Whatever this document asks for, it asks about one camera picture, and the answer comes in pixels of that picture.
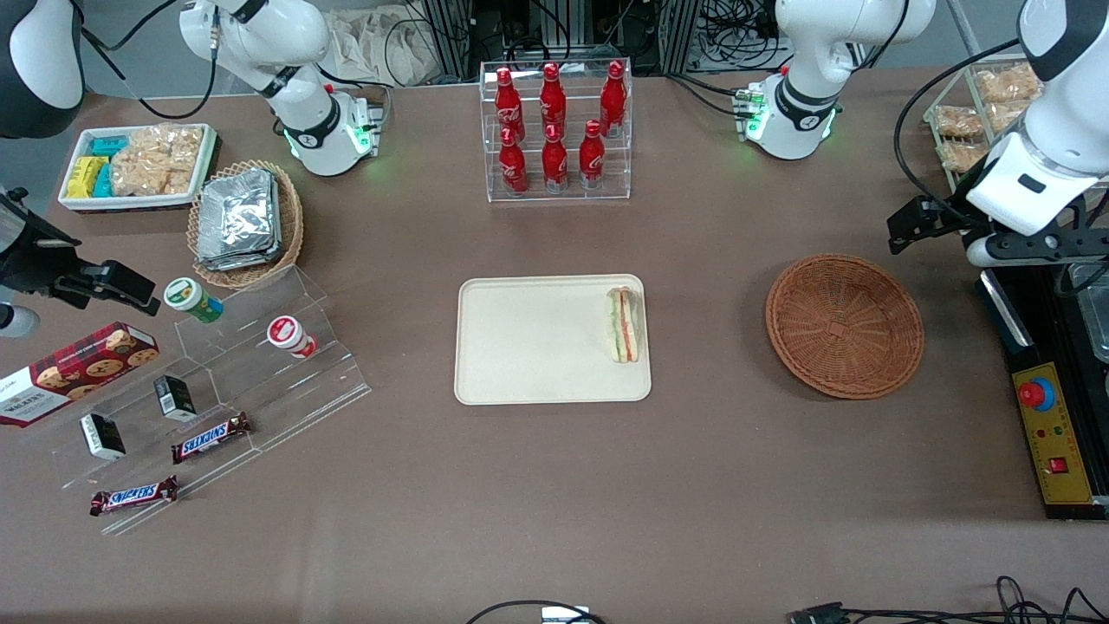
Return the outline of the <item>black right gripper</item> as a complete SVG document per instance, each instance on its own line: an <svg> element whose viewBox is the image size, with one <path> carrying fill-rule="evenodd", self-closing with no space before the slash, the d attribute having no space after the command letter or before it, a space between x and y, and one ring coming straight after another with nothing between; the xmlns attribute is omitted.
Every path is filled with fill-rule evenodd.
<svg viewBox="0 0 1109 624"><path fill-rule="evenodd" d="M6 289L24 295L54 296L77 309L87 309L94 299L119 301L157 315L161 301L156 284L118 260L106 260L81 272L77 245L45 218L27 209L24 188L3 188L3 249L1 283Z"/></svg>

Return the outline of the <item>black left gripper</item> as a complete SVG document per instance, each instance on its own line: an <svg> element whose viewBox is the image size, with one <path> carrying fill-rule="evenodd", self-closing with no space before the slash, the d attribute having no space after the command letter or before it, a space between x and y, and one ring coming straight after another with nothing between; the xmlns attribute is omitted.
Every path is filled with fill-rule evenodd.
<svg viewBox="0 0 1109 624"><path fill-rule="evenodd" d="M886 219L888 249L901 254L910 244L971 229L962 213L915 197ZM1066 263L1097 263L1108 256L1106 228L1079 228L1049 224L1031 236L1011 231L995 219L970 231L970 263L974 266L1039 266Z"/></svg>

